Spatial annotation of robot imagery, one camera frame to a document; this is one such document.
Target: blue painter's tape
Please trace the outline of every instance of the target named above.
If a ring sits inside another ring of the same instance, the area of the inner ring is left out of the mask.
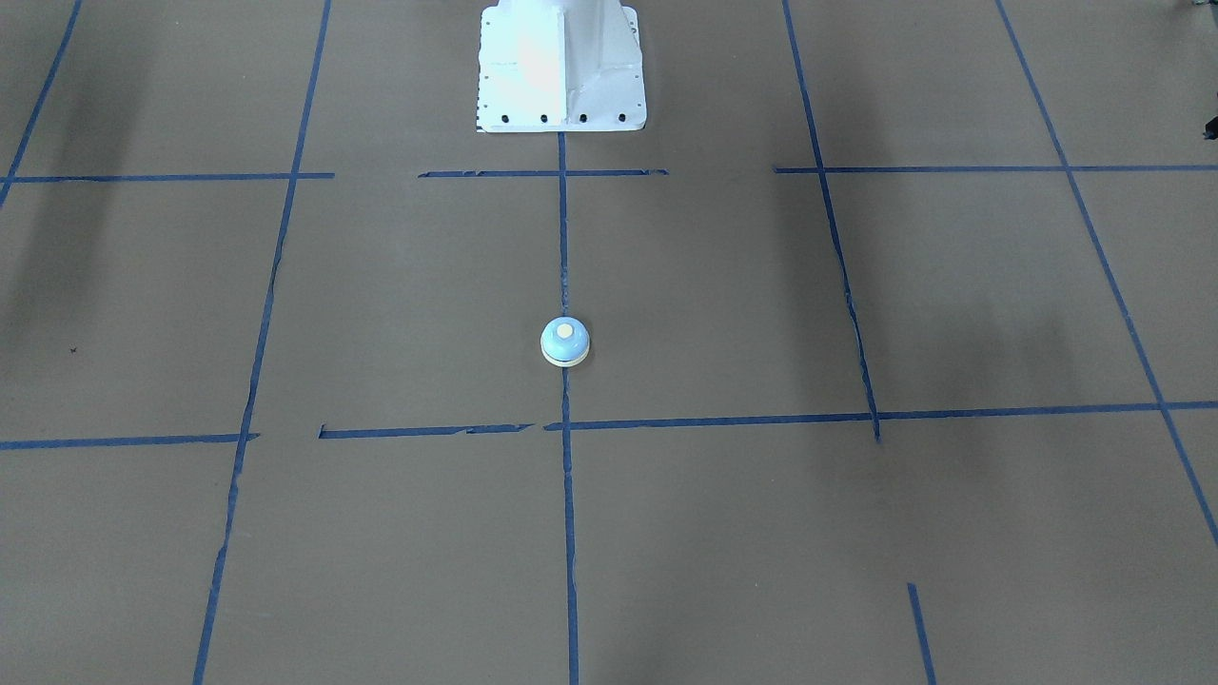
[[[1218,410],[1218,402],[1168,402],[1167,408],[1174,411]]]
[[[823,172],[825,157],[821,155],[821,141],[816,134],[816,117],[812,113],[812,99],[808,93],[808,79],[804,74],[804,59],[799,54],[799,40],[795,37],[795,22],[790,17],[790,0],[782,0],[782,11],[787,21],[787,38],[790,41],[790,56],[795,62],[795,76],[799,79],[799,93],[804,100],[804,116],[808,118],[808,135],[812,143],[812,156],[816,157],[816,168],[822,169],[817,176],[821,180],[821,196],[825,200],[825,213],[829,222],[829,235],[833,239],[833,251],[837,254],[838,267],[842,269],[842,290],[845,295],[847,312],[850,314],[850,324],[854,327],[855,345],[859,349],[859,371],[862,375],[862,386],[867,395],[867,410],[871,412],[871,428],[876,442],[882,440],[879,430],[879,410],[876,406],[876,391],[871,383],[871,371],[867,367],[867,351],[862,342],[862,329],[859,327],[859,312],[854,306],[854,295],[850,289],[850,273],[845,263],[845,252],[842,249],[842,236],[838,233],[837,213],[833,211],[833,195],[829,193],[829,178]]]
[[[43,80],[43,89],[38,93],[34,111],[30,112],[29,121],[26,122],[26,130],[22,132],[21,143],[17,144],[17,154],[13,155],[12,163],[9,165],[9,174],[5,177],[4,184],[0,184],[0,207],[4,207],[5,200],[9,199],[9,190],[12,189],[13,179],[17,178],[17,169],[21,168],[21,161],[26,157],[26,150],[29,149],[29,139],[34,135],[38,117],[41,116],[43,107],[46,105],[46,96],[51,93],[55,76],[60,73],[60,65],[63,63],[63,55],[68,51],[68,43],[72,41],[72,33],[76,32],[76,22],[80,16],[80,2],[82,0],[76,0],[72,4],[72,13],[68,15],[68,26],[63,29],[60,48],[55,51],[55,59],[51,61],[50,71],[46,72],[46,79]]]
[[[1152,402],[1130,405],[1062,405],[1052,407],[995,407],[982,410],[929,410],[914,412],[881,412],[884,421],[918,421],[937,418],[985,418],[1019,416],[1107,414],[1125,412],[1157,412]]]
[[[571,177],[630,177],[669,176],[667,169],[538,169],[538,171],[434,171],[420,173],[419,178],[558,178]]]
[[[257,438],[251,434],[250,440]],[[151,445],[223,445],[240,439],[236,433],[214,435],[145,435],[133,438],[69,438],[66,440],[0,440],[0,452],[22,450],[71,450],[82,447],[143,447]]]
[[[284,243],[287,239],[287,227],[291,223],[292,204],[296,200],[296,184],[301,171],[301,162],[304,157],[304,140],[308,135],[309,113],[313,110],[313,95],[317,93],[317,79],[322,69],[322,52],[325,49],[326,28],[330,24],[330,7],[333,0],[325,0],[322,7],[322,26],[318,28],[317,48],[313,51],[313,69],[309,73],[308,89],[304,95],[304,106],[301,111],[300,129],[296,134],[296,152],[292,158],[292,177],[287,180],[287,193],[284,197],[284,212],[279,222],[279,236],[275,241],[275,255],[270,263],[270,277],[267,284],[267,295],[262,305],[262,325],[258,330],[258,342],[255,347],[253,368],[250,372],[250,395],[246,400],[245,412],[241,416],[241,433],[236,444],[236,455],[233,458],[233,477],[229,481],[228,509],[224,518],[224,539],[219,552],[216,555],[216,566],[212,569],[212,583],[207,594],[207,611],[203,614],[203,629],[199,637],[199,655],[195,659],[194,685],[203,685],[203,674],[207,669],[207,655],[212,642],[212,630],[216,626],[216,609],[219,606],[220,586],[224,579],[224,564],[228,558],[229,542],[233,539],[233,520],[236,516],[238,480],[245,467],[245,452],[248,444],[250,428],[253,423],[253,407],[258,397],[258,382],[262,377],[262,362],[267,352],[267,338],[270,333],[270,317],[275,305],[275,280],[279,277],[279,264],[284,258]]]
[[[361,440],[368,438],[420,438],[425,435],[492,435],[523,433],[531,423],[501,423],[488,425],[435,425],[423,428],[379,428],[369,430],[330,430],[322,427],[318,440]]]
[[[1022,166],[1022,165],[978,165],[978,166],[907,166],[907,167],[773,167],[777,174],[885,174],[885,173],[1047,173],[1047,172],[1085,172],[1085,173],[1128,173],[1128,172],[1218,172],[1218,165],[1088,165],[1088,166]]]
[[[580,612],[575,583],[575,484],[571,478],[571,369],[563,369],[563,500],[566,525],[566,647],[570,685],[580,685]]]
[[[706,428],[719,425],[783,425],[804,423],[847,423],[871,421],[870,413],[795,414],[795,416],[744,416],[710,418],[642,418],[627,421],[576,421],[571,430],[630,430],[635,428]],[[561,430],[561,423],[552,423],[544,430]]]
[[[926,622],[922,619],[922,602],[917,596],[917,585],[906,584],[910,594],[910,607],[914,609],[914,626],[917,629],[917,642],[922,648],[922,667],[926,669],[926,684],[937,685],[934,676],[934,658],[931,656],[931,641],[926,636]]]
[[[168,173],[144,176],[22,176],[12,179],[15,184],[34,183],[180,183],[180,182],[219,182],[219,180],[329,180],[335,174],[304,172],[285,173]]]
[[[1023,76],[1028,80],[1028,88],[1032,90],[1032,95],[1037,101],[1037,107],[1040,110],[1040,117],[1045,122],[1045,128],[1049,130],[1049,137],[1054,141],[1054,149],[1057,150],[1057,156],[1061,160],[1063,167],[1069,167],[1069,161],[1066,157],[1066,150],[1062,147],[1061,139],[1057,135],[1057,129],[1054,127],[1054,121],[1049,116],[1049,107],[1045,106],[1045,100],[1040,95],[1040,88],[1037,87],[1037,79],[1032,76],[1032,67],[1028,66],[1028,59],[1023,52],[1023,48],[1019,45],[1019,38],[1015,33],[1015,26],[1011,23],[1011,17],[1006,12],[1006,6],[1002,0],[994,0],[998,6],[999,15],[1002,17],[1002,24],[1006,27],[1007,35],[1011,39],[1011,45],[1015,48],[1015,54],[1019,59],[1019,66],[1023,68]],[[1108,262],[1107,254],[1104,250],[1104,245],[1100,243],[1100,234],[1095,229],[1095,222],[1091,221],[1091,213],[1086,208],[1086,201],[1083,199],[1083,191],[1079,189],[1078,179],[1074,177],[1074,172],[1067,168],[1066,178],[1069,180],[1071,191],[1074,194],[1074,201],[1078,204],[1079,213],[1083,215],[1083,223],[1086,225],[1088,236],[1091,239],[1091,246],[1095,249],[1095,255],[1100,260],[1100,266],[1104,268],[1104,275],[1108,280],[1108,289],[1112,290],[1112,296],[1117,301],[1117,307],[1121,310],[1121,317],[1125,322],[1125,328],[1129,332],[1129,339],[1134,344],[1134,350],[1138,352],[1138,360],[1141,362],[1142,372],[1146,374],[1146,382],[1150,384],[1151,391],[1155,394],[1155,401],[1160,408],[1160,413],[1163,416],[1163,423],[1167,427],[1168,435],[1172,438],[1172,444],[1175,446],[1175,453],[1180,460],[1180,466],[1184,468],[1184,474],[1189,480],[1189,486],[1192,489],[1192,496],[1197,501],[1197,506],[1201,508],[1201,516],[1206,522],[1206,527],[1209,529],[1209,536],[1218,546],[1218,523],[1214,522],[1213,511],[1209,508],[1209,502],[1206,499],[1205,491],[1201,489],[1201,483],[1197,480],[1196,472],[1192,468],[1192,462],[1189,460],[1189,453],[1184,449],[1184,441],[1180,440],[1179,430],[1175,428],[1175,421],[1172,418],[1172,410],[1163,397],[1163,391],[1158,385],[1158,379],[1155,377],[1155,371],[1151,368],[1150,357],[1146,355],[1146,349],[1142,346],[1141,336],[1138,334],[1138,328],[1134,325],[1133,314],[1129,312],[1129,307],[1125,303],[1124,295],[1121,294],[1121,286],[1117,284],[1116,273],[1112,269],[1112,264]]]
[[[1172,411],[1218,410],[1218,401],[1168,402]],[[1001,417],[1039,417],[1071,414],[1112,414],[1160,412],[1155,402],[1134,402],[1119,405],[1055,405],[1044,407],[980,407],[967,410],[923,410],[907,412],[879,412],[882,421],[938,421],[961,418],[1001,418]],[[636,428],[710,428],[730,425],[790,425],[812,423],[853,423],[868,422],[867,412],[843,412],[823,414],[776,414],[776,416],[737,416],[705,418],[639,418],[620,421],[575,421],[571,430],[631,430]],[[362,438],[413,438],[423,435],[477,435],[488,433],[523,433],[532,428],[531,423],[505,423],[490,425],[452,425],[424,428],[382,428],[369,430],[330,430],[322,428],[318,438],[322,440],[351,440]],[[542,430],[557,433],[563,430],[561,422],[549,423]]]

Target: blue tape line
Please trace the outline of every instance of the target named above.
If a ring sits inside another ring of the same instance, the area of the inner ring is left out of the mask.
[[[566,241],[566,134],[558,134],[558,251],[559,284],[561,286],[563,316],[571,310],[570,263],[568,262]]]
[[[318,440],[358,440],[365,438],[419,438],[425,435],[491,435],[523,433],[531,423],[501,423],[490,425],[435,425],[425,428],[379,428],[370,430],[329,430],[324,425]]]
[[[920,421],[937,418],[988,418],[1018,416],[1112,414],[1128,412],[1157,412],[1151,402],[1130,405],[1062,405],[1052,407],[996,407],[987,410],[929,410],[914,412],[881,412],[884,421]]]
[[[871,421],[870,413],[793,414],[793,416],[744,416],[710,418],[642,418],[627,421],[577,421],[571,430],[628,430],[633,428],[706,428],[719,425],[783,425],[805,423],[845,423]],[[544,430],[563,429],[561,423],[552,423]]]
[[[72,438],[67,440],[2,440],[0,452],[22,450],[68,450],[77,447],[141,447],[147,445],[218,445],[236,442],[240,435],[145,435],[134,438]],[[250,440],[257,438],[251,434]]]
[[[1168,402],[1167,408],[1174,411],[1218,410],[1218,402]]]
[[[669,169],[435,171],[420,173],[419,178],[557,178],[563,173],[579,177],[669,176]]]
[[[570,685],[580,685],[580,612],[575,585],[575,484],[571,478],[571,374],[563,369],[563,499],[566,524],[566,646]]]
[[[76,32],[77,17],[80,16],[80,4],[82,0],[76,0],[72,4],[72,13],[68,15],[68,26],[63,29],[60,49],[55,51],[55,60],[51,61],[51,68],[46,72],[43,90],[38,94],[38,101],[34,102],[34,111],[30,112],[29,121],[26,122],[26,130],[22,132],[21,143],[17,145],[17,154],[13,155],[12,163],[9,165],[9,176],[5,177],[4,184],[0,185],[0,207],[4,206],[5,200],[9,197],[12,182],[17,178],[17,169],[21,168],[21,161],[26,157],[26,150],[29,147],[29,139],[34,135],[34,127],[38,126],[38,117],[43,113],[43,106],[46,105],[46,96],[51,91],[51,84],[55,83],[55,76],[60,73],[60,65],[63,63],[63,54],[68,50],[72,33]]]
[[[777,174],[884,174],[884,173],[1049,173],[1049,172],[1086,172],[1086,173],[1121,173],[1121,172],[1214,172],[1218,165],[1089,165],[1071,167],[1062,165],[1021,166],[1021,165],[991,165],[991,166],[906,166],[906,167],[773,167]]]
[[[799,93],[804,99],[804,116],[808,118],[808,135],[812,141],[812,155],[816,157],[816,168],[822,169],[817,176],[821,180],[821,196],[825,200],[825,213],[829,222],[829,234],[833,238],[833,251],[837,254],[838,267],[842,269],[842,289],[845,293],[845,307],[850,313],[850,324],[854,327],[854,340],[859,347],[859,369],[862,374],[862,386],[867,392],[867,408],[871,412],[871,427],[876,436],[876,442],[882,440],[879,433],[879,411],[876,407],[876,392],[871,384],[871,371],[867,367],[867,351],[862,344],[862,329],[859,327],[859,312],[854,306],[854,294],[850,289],[850,273],[845,264],[845,252],[842,249],[842,236],[838,234],[837,213],[833,211],[833,195],[829,193],[829,178],[823,172],[825,157],[821,156],[821,141],[816,134],[816,117],[812,115],[812,99],[808,94],[808,79],[804,76],[804,59],[799,54],[799,40],[795,38],[795,23],[790,17],[790,0],[782,0],[782,12],[787,20],[787,38],[790,40],[790,56],[795,62],[795,76],[799,78]]]
[[[1173,411],[1218,410],[1218,401],[1168,402]],[[954,418],[1000,418],[1071,414],[1113,414],[1158,412],[1155,402],[1133,402],[1118,405],[1052,405],[1041,407],[982,407],[968,410],[923,410],[907,412],[879,412],[881,421],[934,421]],[[775,416],[736,416],[705,418],[639,418],[622,421],[576,421],[571,430],[630,430],[635,428],[708,428],[727,425],[789,425],[810,423],[850,423],[871,421],[867,412],[843,412],[823,414],[775,414]],[[412,438],[420,435],[477,435],[484,433],[521,433],[535,424],[490,424],[490,425],[453,425],[423,428],[382,428],[369,430],[329,430],[322,428],[318,438],[323,440],[346,440],[359,438]],[[542,430],[555,433],[563,430],[563,422],[542,427]]]
[[[174,182],[200,182],[200,180],[329,180],[335,174],[304,172],[292,173],[167,173],[167,174],[134,174],[134,176],[22,176],[12,179],[13,184],[22,183],[174,183]]]
[[[934,659],[931,657],[931,641],[926,637],[926,622],[922,619],[922,602],[917,596],[917,585],[905,584],[910,594],[910,607],[914,609],[914,626],[917,629],[917,641],[922,647],[922,665],[926,668],[927,685],[935,685]]]
[[[669,176],[669,169],[579,169],[569,171],[566,176],[604,177],[604,176]]]
[[[910,166],[910,167],[773,167],[777,174],[868,174],[868,173],[1021,173],[1061,172],[1060,166]]]
[[[245,451],[248,445],[250,428],[253,423],[253,406],[258,397],[258,380],[262,375],[262,362],[267,351],[267,336],[270,333],[270,316],[275,305],[275,279],[279,275],[279,264],[284,257],[284,241],[287,239],[287,225],[291,222],[292,204],[296,200],[297,174],[301,171],[301,161],[304,157],[304,139],[308,135],[309,113],[313,110],[313,95],[317,91],[317,77],[322,69],[322,52],[325,48],[325,33],[330,24],[331,0],[325,0],[322,9],[322,26],[317,34],[317,49],[313,52],[313,69],[309,73],[308,90],[304,95],[304,106],[301,112],[300,129],[296,134],[296,154],[292,158],[292,178],[287,180],[287,194],[284,197],[284,213],[279,222],[279,236],[275,241],[275,257],[270,264],[270,278],[267,284],[267,296],[262,305],[262,324],[258,329],[258,344],[253,355],[253,368],[250,372],[250,396],[246,400],[245,412],[241,417],[241,434],[236,444],[236,455],[233,458],[233,478],[229,481],[228,511],[224,519],[224,541],[216,555],[216,567],[212,570],[211,590],[207,595],[207,613],[203,616],[203,630],[199,639],[199,657],[195,661],[194,685],[203,685],[203,672],[207,667],[207,653],[211,648],[212,630],[216,625],[216,608],[219,605],[220,584],[224,579],[224,564],[228,558],[229,541],[233,538],[233,518],[236,513],[238,479],[245,466]]]
[[[1201,489],[1201,483],[1197,480],[1196,472],[1192,469],[1192,462],[1189,460],[1189,453],[1184,449],[1184,441],[1180,440],[1180,434],[1175,428],[1175,421],[1172,419],[1172,411],[1163,397],[1163,391],[1160,389],[1158,379],[1155,377],[1155,371],[1150,366],[1150,357],[1146,355],[1146,349],[1142,346],[1141,336],[1138,335],[1138,328],[1134,325],[1133,314],[1129,312],[1129,307],[1125,303],[1124,296],[1121,294],[1121,286],[1117,284],[1117,277],[1112,271],[1112,264],[1108,262],[1107,254],[1104,251],[1104,245],[1100,243],[1100,235],[1095,230],[1095,222],[1091,221],[1091,213],[1086,208],[1086,201],[1083,200],[1083,191],[1079,189],[1078,179],[1074,177],[1074,172],[1071,171],[1069,162],[1066,158],[1066,151],[1062,147],[1061,139],[1057,137],[1057,129],[1054,127],[1052,118],[1049,116],[1049,108],[1045,106],[1045,100],[1040,95],[1040,88],[1037,87],[1037,80],[1032,76],[1032,68],[1028,66],[1027,56],[1023,52],[1023,48],[1019,45],[1019,39],[1015,34],[1015,27],[1011,24],[1011,17],[1006,12],[1006,7],[1002,5],[1002,0],[994,0],[998,6],[999,15],[1002,17],[1002,24],[1006,27],[1007,35],[1011,38],[1011,45],[1015,46],[1015,54],[1019,59],[1019,66],[1023,67],[1023,76],[1028,79],[1028,87],[1032,89],[1032,95],[1037,100],[1037,107],[1040,108],[1040,116],[1045,121],[1045,128],[1049,129],[1049,137],[1054,141],[1054,149],[1057,150],[1057,156],[1061,160],[1063,167],[1067,167],[1066,178],[1069,180],[1071,191],[1074,194],[1074,201],[1078,204],[1079,213],[1083,215],[1083,223],[1086,224],[1086,233],[1091,239],[1091,245],[1095,247],[1095,254],[1100,258],[1100,264],[1104,267],[1104,275],[1108,280],[1108,288],[1112,290],[1112,296],[1117,301],[1117,306],[1121,308],[1121,317],[1125,322],[1125,328],[1129,330],[1129,339],[1134,344],[1134,349],[1138,351],[1138,360],[1141,362],[1142,372],[1146,374],[1146,382],[1150,383],[1151,391],[1155,394],[1155,401],[1163,414],[1163,423],[1167,425],[1167,431],[1172,436],[1172,444],[1175,445],[1175,453],[1180,458],[1180,466],[1184,467],[1184,473],[1189,479],[1189,485],[1192,488],[1192,495],[1197,500],[1197,506],[1201,507],[1201,516],[1206,520],[1206,525],[1209,528],[1209,536],[1213,539],[1216,546],[1218,546],[1218,523],[1214,522],[1213,511],[1209,508],[1209,502],[1206,500],[1206,494]]]
[[[420,173],[419,178],[554,178],[557,171],[438,171]]]
[[[1086,165],[1069,167],[1075,172],[1216,172],[1218,165]]]

